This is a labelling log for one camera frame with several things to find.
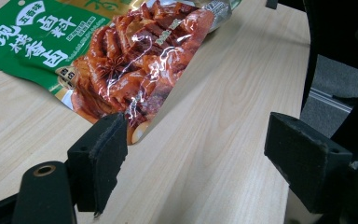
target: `printed logo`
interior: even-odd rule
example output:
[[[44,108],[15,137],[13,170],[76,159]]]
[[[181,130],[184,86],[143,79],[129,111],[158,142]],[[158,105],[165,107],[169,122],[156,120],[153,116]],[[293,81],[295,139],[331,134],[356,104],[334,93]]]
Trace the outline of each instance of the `printed logo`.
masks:
[[[43,12],[45,12],[43,1],[34,2],[23,8],[19,15],[17,15],[16,25],[32,25],[34,23],[34,18]]]

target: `floor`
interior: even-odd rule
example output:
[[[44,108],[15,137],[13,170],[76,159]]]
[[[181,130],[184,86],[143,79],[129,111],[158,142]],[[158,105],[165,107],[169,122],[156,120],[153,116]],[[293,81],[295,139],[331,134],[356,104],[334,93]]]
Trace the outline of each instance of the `floor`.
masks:
[[[300,119],[327,137],[331,137],[351,109],[331,99],[331,95],[358,96],[358,70],[319,56],[312,82],[312,94]],[[308,213],[296,195],[289,193],[285,224],[310,224],[318,217]]]

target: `snack package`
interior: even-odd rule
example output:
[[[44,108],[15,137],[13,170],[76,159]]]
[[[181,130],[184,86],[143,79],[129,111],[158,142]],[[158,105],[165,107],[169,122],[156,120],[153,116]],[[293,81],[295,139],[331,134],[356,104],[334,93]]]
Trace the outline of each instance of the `snack package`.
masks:
[[[0,9],[0,70],[43,86],[90,122],[125,112],[133,144],[216,23],[194,6],[11,0]]]

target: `transparent plastic window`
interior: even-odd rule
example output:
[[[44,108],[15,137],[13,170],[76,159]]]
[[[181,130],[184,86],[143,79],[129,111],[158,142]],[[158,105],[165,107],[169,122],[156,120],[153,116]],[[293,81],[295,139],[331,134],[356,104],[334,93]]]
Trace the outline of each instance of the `transparent plastic window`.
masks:
[[[125,112],[129,144],[135,143],[212,23],[211,11],[179,2],[155,1],[113,17],[95,30],[87,53],[73,61],[73,109],[91,122]]]

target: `wooden table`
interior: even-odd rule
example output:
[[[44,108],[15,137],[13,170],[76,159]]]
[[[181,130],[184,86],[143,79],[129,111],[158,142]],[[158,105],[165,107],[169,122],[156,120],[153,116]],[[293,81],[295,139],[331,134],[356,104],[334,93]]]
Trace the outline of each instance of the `wooden table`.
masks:
[[[303,12],[243,0],[129,147],[104,213],[77,214],[79,223],[282,223],[288,188],[264,143],[270,111],[300,114],[309,42]],[[0,200],[33,165],[65,161],[90,126],[0,72]]]

